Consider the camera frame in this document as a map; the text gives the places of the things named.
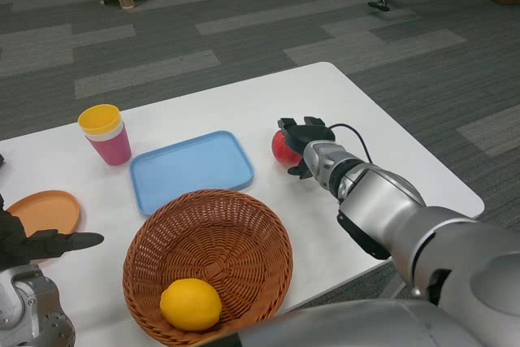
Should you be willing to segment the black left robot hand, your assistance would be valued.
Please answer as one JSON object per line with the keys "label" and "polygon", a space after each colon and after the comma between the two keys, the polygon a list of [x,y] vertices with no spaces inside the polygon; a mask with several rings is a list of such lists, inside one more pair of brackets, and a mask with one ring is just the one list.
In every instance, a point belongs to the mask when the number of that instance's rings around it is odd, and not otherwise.
{"label": "black left robot hand", "polygon": [[27,236],[20,218],[4,210],[1,198],[1,271],[28,265],[32,260],[59,258],[66,252],[99,245],[104,236],[94,232],[59,233],[56,229]]}

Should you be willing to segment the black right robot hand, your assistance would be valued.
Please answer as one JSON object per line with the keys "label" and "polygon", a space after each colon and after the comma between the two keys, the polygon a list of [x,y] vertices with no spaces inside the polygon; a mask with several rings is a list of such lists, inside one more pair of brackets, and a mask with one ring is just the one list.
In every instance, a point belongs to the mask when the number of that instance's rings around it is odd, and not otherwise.
{"label": "black right robot hand", "polygon": [[304,117],[304,124],[297,124],[293,118],[281,118],[278,127],[284,134],[285,145],[300,156],[300,161],[295,167],[288,169],[288,174],[298,176],[301,180],[312,176],[304,159],[304,149],[312,141],[335,141],[333,131],[320,119],[312,116]]}

